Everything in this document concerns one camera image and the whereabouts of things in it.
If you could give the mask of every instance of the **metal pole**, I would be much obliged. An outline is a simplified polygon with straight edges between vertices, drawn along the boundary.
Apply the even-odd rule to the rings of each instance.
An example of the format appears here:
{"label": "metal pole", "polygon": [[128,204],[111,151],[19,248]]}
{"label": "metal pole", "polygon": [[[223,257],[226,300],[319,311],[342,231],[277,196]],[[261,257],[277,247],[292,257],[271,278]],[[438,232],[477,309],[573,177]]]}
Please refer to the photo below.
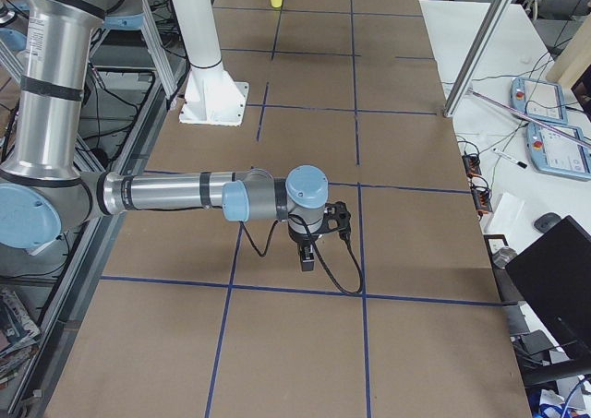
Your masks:
{"label": "metal pole", "polygon": [[591,373],[591,357],[587,356],[578,360],[565,361],[563,363],[528,370],[522,373],[522,379],[524,384],[529,387],[589,373]]}
{"label": "metal pole", "polygon": [[501,19],[504,15],[507,6],[512,0],[493,0],[488,8],[488,12],[480,25],[480,29],[474,38],[472,47],[464,60],[464,65],[460,69],[455,83],[453,83],[452,92],[450,97],[445,103],[445,109],[443,114],[445,116],[453,116],[453,113],[458,107],[460,100],[464,97],[464,94],[470,86],[470,81],[476,72],[480,57],[484,53],[485,47],[492,37],[497,26],[501,23]]}
{"label": "metal pole", "polygon": [[150,3],[148,0],[141,0],[144,11],[144,22],[141,25],[141,34],[144,36],[148,52],[150,52],[151,59],[156,66],[156,71],[160,77],[160,82],[163,84],[166,98],[171,99],[175,94],[176,81],[173,69],[170,67],[166,52],[163,49],[163,42],[160,39],[160,33],[151,14]]}
{"label": "metal pole", "polygon": [[8,46],[0,39],[0,65],[6,68],[6,71],[10,74],[18,84],[20,84],[20,78],[22,76],[23,66],[15,57],[15,55],[8,49]]}
{"label": "metal pole", "polygon": [[504,109],[505,111],[510,112],[515,116],[518,116],[522,120],[526,120],[526,121],[533,123],[535,125],[539,125],[540,127],[544,127],[545,129],[549,130],[550,132],[553,132],[556,135],[560,135],[561,137],[569,139],[573,143],[578,144],[579,146],[581,146],[583,148],[591,149],[591,144],[587,143],[586,141],[583,141],[582,139],[572,137],[568,134],[565,134],[564,132],[559,130],[558,127],[556,127],[554,125],[548,125],[546,123],[538,121],[535,118],[532,118],[531,116],[526,115],[525,113],[519,112],[517,109],[513,109],[513,107],[511,107],[511,106],[507,106],[507,105],[503,104],[502,102],[496,102],[493,99],[491,99],[485,95],[482,95],[481,93],[476,92],[475,90],[468,89],[468,93],[471,93],[475,97],[481,98],[485,102],[489,102],[490,104],[494,104],[495,106],[501,107],[501,109]]}

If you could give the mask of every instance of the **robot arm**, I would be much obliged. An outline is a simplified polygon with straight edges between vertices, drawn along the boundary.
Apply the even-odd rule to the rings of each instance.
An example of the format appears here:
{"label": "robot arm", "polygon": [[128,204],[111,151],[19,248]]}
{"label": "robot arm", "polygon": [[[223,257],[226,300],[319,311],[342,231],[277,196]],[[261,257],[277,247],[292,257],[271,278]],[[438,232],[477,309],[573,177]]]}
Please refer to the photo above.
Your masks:
{"label": "robot arm", "polygon": [[[313,166],[298,167],[286,179],[258,169],[79,173],[73,157],[90,36],[107,15],[136,19],[141,0],[26,1],[30,22],[18,132],[14,152],[0,164],[0,243],[34,247],[84,221],[126,210],[221,208],[229,221],[288,221],[302,268],[311,269],[312,247],[321,234],[348,235],[346,206],[327,205],[328,180]],[[191,121],[239,124],[246,98],[223,70],[210,0],[175,0],[175,8],[179,17],[190,18],[180,23],[192,65],[182,114]],[[191,8],[199,14],[197,36]]]}

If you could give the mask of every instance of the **wire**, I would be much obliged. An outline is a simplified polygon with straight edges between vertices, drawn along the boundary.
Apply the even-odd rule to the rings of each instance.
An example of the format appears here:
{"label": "wire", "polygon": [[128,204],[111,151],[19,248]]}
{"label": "wire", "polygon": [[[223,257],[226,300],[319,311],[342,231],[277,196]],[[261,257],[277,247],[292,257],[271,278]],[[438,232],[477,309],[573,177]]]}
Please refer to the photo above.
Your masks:
{"label": "wire", "polygon": [[70,254],[72,252],[72,249],[70,247],[70,242],[67,239],[67,233],[63,233],[61,236],[62,240],[66,241],[66,247],[67,247],[67,252],[65,254],[63,254],[64,257],[66,257],[64,259],[64,262],[62,264],[60,264],[57,268],[50,270],[48,272],[44,272],[44,273],[21,273],[19,275],[13,275],[10,277],[4,276],[4,275],[0,275],[0,280],[15,280],[17,278],[24,278],[24,277],[45,277],[47,275],[51,275],[53,273],[56,273],[58,270],[60,270],[61,268],[63,268],[68,260],[70,259]]}
{"label": "wire", "polygon": [[494,143],[492,143],[490,146],[488,146],[486,149],[483,149],[480,151],[480,153],[484,153],[488,150],[491,150],[492,148],[494,148],[495,146],[499,146],[500,143],[502,143],[505,139],[507,139],[508,137],[514,136],[519,130],[523,129],[527,127],[527,123],[523,124],[521,123],[515,130],[513,130],[510,134],[505,135],[503,138],[501,138],[499,141],[496,141]]}
{"label": "wire", "polygon": [[160,47],[162,47],[164,49],[164,51],[169,53],[170,55],[178,56],[179,58],[182,58],[183,60],[188,60],[187,54],[184,54],[184,55],[177,54],[176,52],[173,52],[173,51],[167,49],[166,47],[164,47],[163,44],[161,44]]}
{"label": "wire", "polygon": [[573,399],[574,394],[590,378],[591,378],[591,376],[587,375],[583,379],[581,379],[578,383],[576,383],[573,390],[571,390],[571,393],[569,393],[569,396],[566,397],[566,401],[564,402],[564,409],[562,410],[561,418],[566,418],[566,415],[568,414],[568,411],[569,411],[569,404],[571,403],[571,400]]}
{"label": "wire", "polygon": [[0,162],[3,162],[6,158],[8,158],[8,155],[10,154],[10,151],[11,151],[11,150],[8,150],[8,142],[9,142],[12,132],[15,128],[15,124],[17,123],[19,103],[20,103],[20,101],[18,101],[17,105],[10,111],[8,125],[6,126],[6,132],[4,133],[4,144],[2,145],[2,152],[0,153]]}
{"label": "wire", "polygon": [[92,85],[94,86],[94,96],[96,101],[96,125],[98,132],[98,136],[96,137],[96,149],[98,149],[99,145],[101,144],[101,115],[99,112],[99,88],[97,88],[94,79],[92,80]]}
{"label": "wire", "polygon": [[562,107],[562,106],[574,106],[575,104],[579,104],[579,102],[568,102],[566,104],[558,104],[557,106],[545,106],[544,104],[542,104],[540,102],[536,102],[534,100],[528,100],[527,102],[534,102],[535,104],[537,104],[540,107],[543,107],[544,109],[558,109],[559,107]]}
{"label": "wire", "polygon": [[120,129],[113,129],[108,132],[102,132],[101,134],[97,134],[97,135],[89,135],[87,137],[84,137],[83,139],[84,139],[84,141],[87,141],[89,139],[93,139],[93,138],[97,138],[97,137],[107,137],[109,135],[118,134],[119,132],[125,132],[126,130],[131,128],[134,124],[135,124],[135,122],[131,123],[129,125],[126,125],[125,127],[121,127]]}
{"label": "wire", "polygon": [[[474,78],[474,79],[472,79],[472,81],[485,81],[485,80],[487,80],[487,79],[496,79],[496,78],[516,78],[516,77],[522,77],[523,75],[525,75],[525,74],[527,74],[527,73],[529,73],[529,74],[530,74],[530,77],[531,77],[531,75],[532,75],[534,72],[536,72],[537,70],[539,70],[539,69],[541,69],[542,67],[544,67],[544,66],[542,66],[542,67],[538,67],[538,68],[536,68],[536,67],[537,67],[537,64],[539,63],[539,61],[540,61],[540,60],[541,60],[541,59],[542,59],[544,56],[546,56],[546,55],[548,55],[548,53],[544,53],[544,54],[542,54],[542,56],[540,56],[540,57],[537,59],[536,63],[534,64],[534,68],[533,68],[531,71],[530,71],[530,70],[526,70],[525,72],[522,72],[521,74],[517,74],[517,75],[514,75],[514,74],[491,75],[491,76],[488,76],[488,77]],[[441,82],[441,84],[454,84],[454,83],[455,83],[455,81],[442,81],[442,82]]]}
{"label": "wire", "polygon": [[571,112],[578,112],[578,113],[585,113],[585,114],[586,114],[586,112],[585,112],[585,111],[582,111],[581,109],[576,109],[576,108],[574,108],[574,107],[569,107],[569,106],[566,106],[566,110],[567,110],[567,111],[571,111]]}
{"label": "wire", "polygon": [[[579,1],[577,1],[577,2],[576,2],[576,4],[575,4],[575,5],[574,5],[574,7],[573,7],[573,10],[572,10],[572,11],[571,11],[571,13],[569,14],[569,17],[570,17],[572,14],[574,14],[574,12],[575,12],[576,8],[577,8],[577,7],[578,7],[578,6],[581,4],[581,2],[582,2],[582,1],[583,1],[583,0],[579,0]],[[564,21],[564,24],[562,25],[562,29],[561,29],[561,31],[559,32],[558,36],[556,37],[556,40],[554,41],[554,44],[553,44],[553,45],[552,45],[552,47],[550,48],[550,50],[549,50],[549,53],[551,53],[552,51],[556,50],[556,48],[557,48],[557,47],[559,47],[559,46],[558,46],[558,41],[561,39],[562,33],[563,33],[565,30],[566,30],[566,27],[568,26],[569,22],[570,22],[570,20],[565,20],[565,21]],[[551,56],[551,55],[550,55],[550,59],[549,59],[549,60],[546,62],[546,64],[544,65],[544,68],[546,68],[546,66],[547,66],[547,65],[550,63],[550,61],[552,61],[552,56]],[[540,82],[540,79],[542,78],[542,75],[543,75],[543,74],[544,74],[544,69],[542,69],[542,71],[540,72],[540,74],[539,74],[539,77],[537,78],[536,85],[534,86],[534,89],[532,90],[532,93],[530,94],[530,96],[532,96],[532,97],[533,97],[533,96],[534,96],[534,94],[536,93],[536,88],[537,88],[537,85],[539,84],[539,82]],[[527,100],[527,101],[525,102],[525,108],[526,108],[526,109],[527,109],[527,104],[528,104],[529,102],[530,102],[530,100]]]}
{"label": "wire", "polygon": [[[480,155],[480,150],[478,149],[478,146],[476,144],[474,144],[472,141],[468,141],[467,139],[465,139],[462,136],[458,136],[458,135],[456,135],[456,136],[462,138],[458,141],[458,144],[465,143],[465,145],[472,146],[474,149],[476,149],[476,155],[477,156]],[[465,151],[465,146],[464,146],[464,155],[468,155],[468,153]]]}
{"label": "wire", "polygon": [[269,246],[271,245],[271,239],[273,237],[273,232],[275,231],[275,227],[277,227],[277,224],[279,224],[279,222],[277,220],[275,220],[271,226],[271,229],[269,230],[269,235],[267,235],[267,243],[265,244],[265,250],[260,252],[257,245],[255,245],[255,242],[252,239],[252,236],[250,236],[250,232],[248,231],[247,226],[242,221],[240,222],[240,226],[242,227],[242,229],[244,229],[244,233],[247,235],[250,245],[255,250],[255,252],[257,252],[257,255],[259,257],[264,258],[267,255],[267,252],[269,252]]}
{"label": "wire", "polygon": [[353,292],[347,291],[341,284],[339,284],[339,281],[337,281],[336,278],[334,278],[334,275],[332,274],[330,268],[326,264],[326,261],[324,261],[324,257],[322,256],[318,246],[316,245],[316,240],[314,239],[314,235],[312,235],[312,232],[308,228],[306,221],[302,217],[300,217],[299,215],[295,215],[294,213],[289,214],[289,218],[291,220],[298,221],[298,224],[301,225],[304,228],[304,230],[306,231],[306,236],[308,237],[308,240],[310,241],[310,243],[314,246],[314,250],[316,251],[316,255],[318,256],[318,260],[319,260],[320,264],[322,265],[322,268],[324,269],[324,271],[328,275],[328,277],[331,279],[332,284],[334,284],[334,286],[340,292],[342,292],[346,295],[360,294],[363,291],[363,288],[365,286],[365,279],[363,277],[363,271],[361,270],[361,267],[359,266],[359,263],[357,262],[357,258],[355,257],[355,254],[353,253],[353,250],[351,248],[351,240],[343,239],[343,237],[341,237],[341,239],[343,239],[344,243],[346,244],[347,252],[349,253],[349,256],[351,257],[351,259],[353,260],[353,263],[355,264],[355,267],[357,270],[357,274],[359,276],[359,287],[357,287],[357,289]]}
{"label": "wire", "polygon": [[16,6],[16,5],[15,5],[15,4],[14,4],[12,1],[10,1],[10,0],[5,0],[5,1],[6,1],[7,3],[9,3],[11,6],[13,6],[13,7],[14,7],[14,9],[15,9],[15,12],[16,12],[17,14],[20,14],[20,15],[21,15],[21,16],[23,16],[24,18],[26,18],[26,19],[29,19],[29,15],[28,15],[28,14],[26,14],[26,13],[24,13],[24,12],[22,11],[22,9],[21,9],[21,8],[19,8],[18,6]]}
{"label": "wire", "polygon": [[[513,139],[515,138],[515,135],[517,135],[517,132],[519,131],[519,129],[521,129],[521,125],[520,127],[517,127],[517,129],[515,129],[513,131],[513,133],[508,136],[509,140],[507,141],[507,143],[502,147],[501,151],[504,152],[509,145],[511,144],[511,142],[513,141]],[[495,175],[497,173],[497,166],[499,165],[499,161],[501,160],[501,157],[497,158],[497,160],[495,161],[495,165],[492,168],[492,178],[490,179],[490,190],[492,191],[492,188],[495,185]]]}
{"label": "wire", "polygon": [[103,77],[101,77],[101,73],[98,71],[98,69],[91,63],[89,62],[89,67],[90,67],[90,71],[92,72],[92,74],[95,76],[96,82],[98,83],[99,87],[107,94],[112,96],[113,98],[115,98],[116,100],[122,102],[123,104],[126,104],[130,107],[133,107],[136,111],[136,113],[139,112],[139,107],[132,103],[132,102],[128,102],[127,100],[124,100],[123,98],[121,98],[119,95],[117,95],[116,93],[111,92],[110,90],[107,89],[106,85],[104,84],[103,81]]}

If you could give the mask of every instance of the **white desk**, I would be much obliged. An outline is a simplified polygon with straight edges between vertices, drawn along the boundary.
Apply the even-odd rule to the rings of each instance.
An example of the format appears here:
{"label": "white desk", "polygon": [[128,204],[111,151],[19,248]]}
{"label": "white desk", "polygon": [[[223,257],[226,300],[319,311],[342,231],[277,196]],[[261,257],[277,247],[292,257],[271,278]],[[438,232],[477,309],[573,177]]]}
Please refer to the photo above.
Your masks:
{"label": "white desk", "polygon": [[[421,1],[421,7],[427,22],[428,34],[433,46],[433,53],[439,65],[442,82],[453,82],[462,66],[472,40],[487,12],[488,4]],[[534,27],[518,5],[511,5],[502,23],[493,35],[485,51],[475,78],[497,75],[529,75],[529,71],[546,47],[538,37]],[[543,66],[549,55],[538,66]],[[532,78],[541,79],[551,67],[536,71]],[[475,90],[499,102],[509,103],[512,79],[495,78],[473,82]],[[446,95],[452,85],[443,84]],[[569,90],[564,91],[568,103],[576,102]],[[591,123],[582,113],[568,112],[569,124],[578,125],[588,137],[591,137]],[[510,134],[519,120],[496,107],[491,107],[476,97],[465,97],[453,118],[458,135],[485,149],[501,138]],[[556,212],[562,217],[572,215],[588,232],[591,232],[591,183],[579,182],[539,173],[528,156],[525,145],[525,130],[518,132],[506,152],[516,159],[527,163],[527,169],[500,160],[497,166],[493,186],[493,208],[499,196],[509,192],[525,201],[524,209],[515,220],[513,228],[504,233],[510,246],[518,253],[531,245],[540,235],[533,227],[533,222],[546,212]],[[491,181],[492,170],[499,157],[490,150],[481,156],[483,176]]]}

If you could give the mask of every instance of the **black cable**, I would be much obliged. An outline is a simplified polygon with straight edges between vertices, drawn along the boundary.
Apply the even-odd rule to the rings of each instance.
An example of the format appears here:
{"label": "black cable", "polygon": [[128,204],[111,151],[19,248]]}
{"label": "black cable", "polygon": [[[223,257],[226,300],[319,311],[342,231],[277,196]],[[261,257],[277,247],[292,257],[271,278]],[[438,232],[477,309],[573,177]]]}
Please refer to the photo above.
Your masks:
{"label": "black cable", "polygon": [[567,111],[571,111],[571,112],[578,112],[578,113],[585,113],[585,114],[586,114],[586,112],[585,112],[585,111],[582,111],[581,109],[576,109],[576,108],[574,108],[574,107],[569,107],[569,106],[566,106],[566,110],[567,110]]}
{"label": "black cable", "polygon": [[[529,72],[530,77],[531,75],[536,72],[537,70],[541,69],[542,67],[537,67],[537,63],[539,63],[539,61],[544,58],[544,56],[548,55],[548,53],[544,53],[542,54],[542,56],[540,56],[536,63],[534,64],[534,68],[530,71],[530,70],[526,70],[525,72],[522,72],[521,74],[517,74],[517,75],[513,75],[513,74],[503,74],[503,75],[491,75],[488,77],[482,77],[482,78],[474,78],[472,79],[472,81],[485,81],[487,79],[496,79],[496,78],[516,78],[516,77],[522,77],[523,75],[527,74]],[[441,84],[454,84],[455,81],[442,81]]]}
{"label": "black cable", "polygon": [[203,209],[202,207],[194,207],[194,208],[178,208],[178,209],[139,209],[143,212],[184,212],[185,210],[197,210]]}
{"label": "black cable", "polygon": [[[578,6],[581,4],[581,2],[582,2],[582,1],[583,1],[583,0],[579,0],[579,1],[577,1],[577,2],[576,2],[576,4],[575,4],[575,5],[574,5],[574,7],[573,7],[573,10],[572,10],[572,11],[571,11],[571,13],[569,14],[569,17],[570,17],[572,14],[574,14],[574,11],[575,11],[575,10],[576,10],[576,8],[577,8],[577,7],[578,7]],[[556,40],[554,41],[554,44],[553,44],[553,45],[552,45],[552,47],[550,48],[550,50],[549,50],[549,53],[551,53],[552,51],[556,50],[556,48],[558,47],[558,45],[557,45],[557,44],[558,44],[558,41],[561,39],[562,33],[563,33],[565,30],[566,30],[566,27],[568,26],[569,22],[570,22],[570,20],[568,20],[568,19],[564,21],[564,24],[562,25],[562,29],[561,29],[561,31],[559,32],[558,36],[556,37]],[[549,60],[547,61],[547,63],[544,65],[544,68],[546,68],[546,66],[547,66],[547,65],[550,63],[550,61],[552,61],[552,56],[550,56],[550,59],[549,59]],[[532,90],[532,93],[531,93],[531,96],[532,96],[532,97],[534,96],[534,93],[536,93],[536,88],[537,88],[537,85],[539,84],[539,82],[540,82],[540,79],[542,78],[542,75],[543,75],[543,74],[544,74],[544,69],[542,69],[542,71],[541,71],[541,72],[540,72],[540,74],[539,74],[539,77],[537,78],[536,85],[534,86],[534,89]],[[527,104],[528,104],[529,102],[530,102],[529,100],[527,100],[527,101],[525,102],[525,108],[526,108],[526,109],[527,109]]]}
{"label": "black cable", "polygon": [[[468,141],[467,139],[464,138],[464,139],[458,140],[458,144],[460,144],[460,143],[465,143],[466,145],[472,146],[474,149],[476,149],[476,155],[480,156],[480,149],[472,141]],[[468,155],[468,153],[465,151],[465,146],[464,146],[464,155]]]}
{"label": "black cable", "polygon": [[557,106],[545,106],[544,104],[542,104],[540,102],[536,102],[534,100],[528,100],[527,102],[534,102],[539,107],[543,107],[544,109],[558,109],[559,107],[562,107],[562,106],[566,107],[566,106],[574,106],[575,104],[579,104],[579,102],[568,102],[566,104],[558,104]]}
{"label": "black cable", "polygon": [[93,138],[97,138],[97,137],[107,137],[109,135],[118,134],[119,132],[125,132],[126,130],[131,128],[134,124],[135,124],[135,122],[131,123],[129,125],[126,125],[125,127],[121,127],[120,129],[113,129],[108,132],[102,132],[100,135],[89,135],[88,137],[84,137],[83,139],[84,139],[84,141],[87,141],[89,139],[93,139]]}
{"label": "black cable", "polygon": [[92,74],[96,77],[96,82],[98,83],[99,87],[107,95],[111,95],[113,98],[115,98],[119,102],[122,102],[123,104],[126,104],[126,105],[128,105],[130,107],[133,107],[135,109],[136,113],[139,112],[139,107],[136,104],[134,104],[133,102],[128,102],[127,100],[124,100],[123,98],[121,98],[116,93],[113,93],[110,90],[108,90],[107,87],[106,87],[106,85],[104,84],[103,77],[101,77],[101,73],[97,70],[97,68],[91,62],[89,62],[89,66],[90,66],[90,70],[91,70]]}
{"label": "black cable", "polygon": [[[511,134],[511,136],[509,137],[509,140],[507,141],[507,143],[503,146],[503,148],[501,149],[501,152],[504,152],[509,145],[511,144],[511,142],[513,141],[513,139],[515,138],[515,135],[517,135],[517,131],[520,129],[521,127],[518,127],[517,129],[515,129],[513,131],[513,133]],[[495,185],[495,174],[497,173],[497,166],[499,165],[499,161],[501,160],[501,157],[499,157],[496,162],[494,167],[492,168],[492,178],[490,180],[490,190],[492,190],[493,186]]]}
{"label": "black cable", "polygon": [[324,269],[324,271],[326,272],[326,274],[331,279],[332,284],[334,284],[334,286],[341,293],[344,293],[346,295],[358,295],[361,292],[363,292],[363,288],[365,286],[365,279],[363,277],[363,271],[361,270],[361,267],[359,266],[359,263],[357,262],[357,258],[355,257],[355,254],[353,253],[353,250],[351,248],[351,240],[350,239],[344,239],[341,235],[339,235],[339,236],[341,236],[341,239],[346,244],[347,252],[349,252],[349,256],[353,260],[353,263],[355,264],[355,267],[356,267],[356,270],[357,270],[357,274],[359,276],[359,287],[354,292],[347,291],[341,284],[339,284],[339,281],[337,281],[336,278],[334,278],[334,275],[332,275],[331,270],[329,269],[328,265],[324,261],[324,257],[322,256],[322,254],[320,253],[320,250],[319,250],[318,246],[316,245],[316,240],[314,239],[314,235],[312,235],[312,232],[308,228],[308,225],[306,224],[306,221],[302,217],[300,217],[299,215],[295,215],[293,213],[289,214],[289,218],[291,220],[298,221],[299,225],[301,225],[304,228],[304,230],[306,231],[306,236],[308,237],[308,240],[310,241],[310,243],[314,246],[314,250],[316,251],[316,255],[318,256],[318,260],[319,260],[320,264],[322,265],[322,268]]}
{"label": "black cable", "polygon": [[527,123],[523,124],[521,123],[515,130],[513,130],[511,133],[505,135],[503,138],[501,138],[499,141],[496,141],[494,143],[492,143],[490,146],[488,146],[486,149],[483,149],[480,151],[480,153],[484,153],[487,150],[491,150],[492,148],[494,148],[495,146],[500,145],[500,143],[502,143],[505,139],[507,139],[508,137],[513,136],[515,133],[517,133],[520,129],[523,129],[524,127],[527,126]]}
{"label": "black cable", "polygon": [[187,54],[184,54],[184,55],[177,54],[176,52],[173,52],[173,51],[171,51],[171,50],[169,50],[169,49],[165,48],[163,44],[161,44],[161,45],[160,45],[160,47],[162,47],[162,48],[164,49],[164,51],[165,51],[165,52],[167,52],[167,53],[169,53],[170,55],[177,56],[177,57],[179,57],[179,58],[182,58],[183,60],[188,60],[188,56],[187,56]]}
{"label": "black cable", "polygon": [[66,241],[67,252],[65,254],[63,254],[64,257],[66,257],[66,259],[64,259],[64,262],[62,264],[60,264],[57,268],[50,270],[48,272],[44,272],[44,273],[21,273],[19,275],[13,275],[10,277],[0,275],[0,280],[15,280],[17,278],[25,278],[25,277],[45,277],[47,275],[51,275],[52,273],[56,273],[58,270],[63,268],[67,264],[68,260],[70,259],[70,254],[71,254],[72,249],[70,247],[70,242],[67,239],[67,233],[63,233],[60,236]]}
{"label": "black cable", "polygon": [[173,92],[173,94],[170,96],[169,99],[166,100],[166,109],[167,110],[170,110],[170,106],[173,103],[173,100],[175,99],[176,95],[178,94],[178,92],[181,90],[181,88],[185,84],[185,80],[187,79],[187,76],[190,71],[191,71],[191,63],[187,59],[187,60],[185,60],[185,72],[183,73],[181,78],[178,79],[178,83],[176,83],[176,89]]}
{"label": "black cable", "polygon": [[277,227],[277,224],[279,224],[279,222],[277,220],[275,220],[271,226],[271,229],[269,230],[269,235],[267,235],[267,243],[265,244],[265,250],[260,252],[257,245],[255,245],[255,242],[252,239],[252,236],[250,236],[250,232],[248,231],[247,226],[242,221],[240,222],[240,226],[242,227],[242,229],[244,229],[244,233],[247,235],[250,245],[252,246],[252,248],[255,250],[255,252],[257,253],[257,255],[259,257],[264,258],[264,257],[266,257],[267,252],[269,252],[269,246],[271,245],[271,239],[273,237],[273,232],[275,231],[275,227]]}
{"label": "black cable", "polygon": [[136,113],[139,112],[139,108],[136,104],[132,103],[132,102],[128,102],[127,100],[124,100],[123,98],[121,98],[119,95],[117,95],[116,93],[111,92],[110,90],[108,90],[107,88],[101,88],[103,89],[103,91],[107,94],[107,95],[111,95],[113,98],[115,98],[116,100],[119,100],[120,102],[122,102],[123,104],[126,104],[130,107],[133,107],[136,110]]}
{"label": "black cable", "polygon": [[25,12],[23,12],[23,10],[21,8],[17,7],[12,1],[10,1],[10,0],[5,0],[5,1],[14,7],[15,12],[17,14],[20,14],[22,17],[29,19],[29,15],[26,14]]}
{"label": "black cable", "polygon": [[10,154],[11,150],[8,150],[8,142],[10,141],[10,137],[12,135],[12,131],[15,128],[15,124],[17,122],[17,114],[18,114],[18,105],[20,101],[17,102],[17,105],[10,111],[10,116],[8,117],[8,125],[6,126],[6,132],[4,133],[4,144],[2,145],[2,152],[0,154],[0,162],[4,162],[8,155]]}

